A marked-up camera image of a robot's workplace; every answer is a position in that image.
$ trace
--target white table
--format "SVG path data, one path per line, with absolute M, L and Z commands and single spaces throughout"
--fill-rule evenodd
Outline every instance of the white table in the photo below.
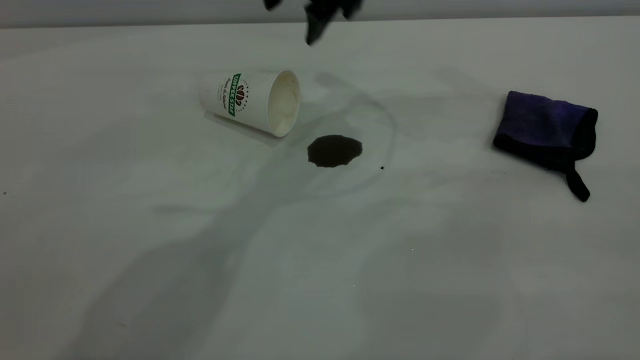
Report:
M 0 31 L 1 359 L 640 357 L 639 17 L 304 31 Z M 261 67 L 284 140 L 197 101 Z M 599 110 L 589 202 L 491 148 L 509 90 Z

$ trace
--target coffee bean logo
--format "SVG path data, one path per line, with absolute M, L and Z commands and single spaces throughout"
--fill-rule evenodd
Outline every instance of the coffee bean logo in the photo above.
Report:
M 244 100 L 244 86 L 240 85 L 236 93 L 236 105 L 242 106 L 243 100 Z

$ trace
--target cup rim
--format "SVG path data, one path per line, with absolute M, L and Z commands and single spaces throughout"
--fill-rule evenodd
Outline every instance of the cup rim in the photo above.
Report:
M 293 121 L 291 122 L 291 126 L 289 126 L 289 128 L 287 129 L 287 131 L 284 134 L 278 135 L 278 134 L 276 134 L 276 131 L 273 129 L 273 127 L 271 126 L 271 114 L 269 112 L 269 103 L 271 101 L 271 94 L 273 93 L 273 86 L 275 85 L 276 81 L 278 81 L 280 76 L 282 76 L 282 74 L 285 74 L 285 73 L 291 74 L 296 79 L 296 83 L 297 83 L 296 91 L 298 93 L 298 103 L 297 103 L 297 106 L 296 106 L 296 113 L 293 116 Z M 278 74 L 273 78 L 273 81 L 271 82 L 271 86 L 269 87 L 269 95 L 267 96 L 267 102 L 265 104 L 266 114 L 267 114 L 267 126 L 269 128 L 269 132 L 273 136 L 275 136 L 277 138 L 283 138 L 283 137 L 287 136 L 291 132 L 293 127 L 296 125 L 296 123 L 298 122 L 298 115 L 300 114 L 300 108 L 301 108 L 301 104 L 302 104 L 301 95 L 302 95 L 302 91 L 300 89 L 300 79 L 298 78 L 298 76 L 296 75 L 295 72 L 293 72 L 291 70 L 283 70 L 283 71 L 278 72 Z

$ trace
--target dark liquid puddle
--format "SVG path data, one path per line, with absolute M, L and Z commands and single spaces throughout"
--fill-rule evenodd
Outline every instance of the dark liquid puddle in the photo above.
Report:
M 309 162 L 317 167 L 339 167 L 349 165 L 351 160 L 362 155 L 362 143 L 342 135 L 317 138 L 309 148 Z

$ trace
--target paper cup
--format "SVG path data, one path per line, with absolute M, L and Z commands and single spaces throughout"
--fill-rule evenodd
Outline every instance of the paper cup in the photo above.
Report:
M 205 110 L 279 138 L 300 110 L 300 82 L 291 71 L 213 72 L 200 85 Z

